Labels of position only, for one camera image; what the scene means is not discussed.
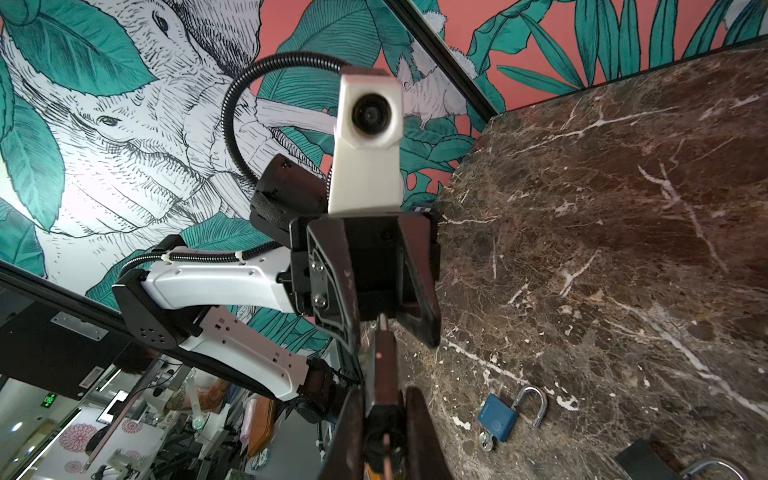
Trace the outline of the blue padlock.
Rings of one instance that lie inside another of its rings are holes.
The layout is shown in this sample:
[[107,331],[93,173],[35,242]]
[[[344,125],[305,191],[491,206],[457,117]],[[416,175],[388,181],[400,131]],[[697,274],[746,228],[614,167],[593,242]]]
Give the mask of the blue padlock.
[[494,441],[498,440],[504,443],[517,423],[520,414],[519,407],[526,398],[532,396],[539,400],[539,408],[532,421],[532,427],[539,429],[548,412],[548,397],[542,388],[527,385],[517,393],[511,405],[505,404],[495,394],[488,395],[478,415],[478,421],[482,427],[481,432],[487,431],[494,437]]
[[614,460],[628,479],[696,479],[707,470],[723,471],[730,479],[749,479],[749,474],[736,463],[702,457],[683,467],[662,455],[659,445],[638,439],[615,455]]

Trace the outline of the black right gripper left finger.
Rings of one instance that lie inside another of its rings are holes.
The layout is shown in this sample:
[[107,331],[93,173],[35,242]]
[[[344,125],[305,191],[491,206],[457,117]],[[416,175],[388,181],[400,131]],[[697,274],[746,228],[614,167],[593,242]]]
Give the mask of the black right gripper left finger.
[[361,480],[364,471],[364,391],[352,390],[343,405],[319,480]]

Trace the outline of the silver key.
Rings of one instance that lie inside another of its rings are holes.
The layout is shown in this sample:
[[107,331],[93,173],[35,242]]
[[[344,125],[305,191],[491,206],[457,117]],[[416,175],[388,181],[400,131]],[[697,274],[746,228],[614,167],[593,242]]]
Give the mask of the silver key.
[[494,449],[494,437],[489,432],[481,432],[479,440],[483,451],[491,452]]

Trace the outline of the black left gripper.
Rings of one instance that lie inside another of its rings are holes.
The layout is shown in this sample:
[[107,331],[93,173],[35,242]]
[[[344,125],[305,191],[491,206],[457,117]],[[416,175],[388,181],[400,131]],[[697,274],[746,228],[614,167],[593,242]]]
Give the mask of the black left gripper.
[[310,215],[289,223],[289,297],[297,312],[313,310],[317,325],[338,343],[356,380],[361,311],[396,307],[396,319],[436,349],[441,312],[432,270],[437,245],[423,213],[338,218]]

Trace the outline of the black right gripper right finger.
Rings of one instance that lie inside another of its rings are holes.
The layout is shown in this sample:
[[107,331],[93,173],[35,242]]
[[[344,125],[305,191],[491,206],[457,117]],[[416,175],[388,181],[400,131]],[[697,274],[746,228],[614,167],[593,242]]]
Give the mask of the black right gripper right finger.
[[405,394],[407,478],[452,480],[423,393],[408,387]]

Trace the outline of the black corner frame post left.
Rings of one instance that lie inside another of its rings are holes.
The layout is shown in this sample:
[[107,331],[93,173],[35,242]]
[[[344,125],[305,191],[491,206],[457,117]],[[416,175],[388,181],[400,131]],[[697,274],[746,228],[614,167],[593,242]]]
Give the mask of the black corner frame post left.
[[497,115],[492,104],[412,1],[384,0],[384,4],[443,71],[484,123]]

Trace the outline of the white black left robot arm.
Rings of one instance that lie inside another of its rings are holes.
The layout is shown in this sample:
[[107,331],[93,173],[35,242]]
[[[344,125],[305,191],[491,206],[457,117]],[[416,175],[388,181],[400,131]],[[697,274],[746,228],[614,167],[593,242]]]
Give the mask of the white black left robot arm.
[[427,212],[331,217],[325,183],[284,155],[259,178],[252,217],[270,241],[236,252],[195,251],[170,236],[130,262],[112,292],[129,331],[157,350],[214,359],[283,402],[324,402],[332,372],[251,329],[252,306],[310,317],[351,355],[364,323],[396,320],[429,347],[440,341],[440,248]]

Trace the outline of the black padlock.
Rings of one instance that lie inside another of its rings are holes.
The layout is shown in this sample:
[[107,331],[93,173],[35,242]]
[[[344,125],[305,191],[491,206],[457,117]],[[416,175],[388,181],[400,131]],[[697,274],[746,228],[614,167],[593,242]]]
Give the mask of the black padlock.
[[365,394],[365,452],[371,469],[394,479],[405,448],[405,408],[398,384],[397,342],[380,313],[371,340]]

